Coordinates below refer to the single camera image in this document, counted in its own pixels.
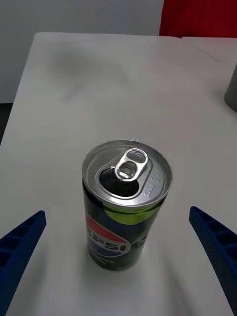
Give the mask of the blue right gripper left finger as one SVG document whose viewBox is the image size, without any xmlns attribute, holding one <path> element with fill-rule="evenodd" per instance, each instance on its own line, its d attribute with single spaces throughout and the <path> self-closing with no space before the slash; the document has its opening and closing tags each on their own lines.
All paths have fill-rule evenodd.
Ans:
<svg viewBox="0 0 237 316">
<path fill-rule="evenodd" d="M 32 253 L 46 227 L 40 210 L 0 239 L 0 315 L 6 315 Z"/>
</svg>

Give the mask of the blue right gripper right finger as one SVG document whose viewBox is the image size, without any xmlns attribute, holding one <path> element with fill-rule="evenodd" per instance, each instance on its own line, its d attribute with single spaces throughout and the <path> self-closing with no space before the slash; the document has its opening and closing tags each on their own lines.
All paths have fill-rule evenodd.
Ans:
<svg viewBox="0 0 237 316">
<path fill-rule="evenodd" d="M 217 275 L 234 315 L 237 314 L 237 235 L 192 206 L 189 222 Z"/>
</svg>

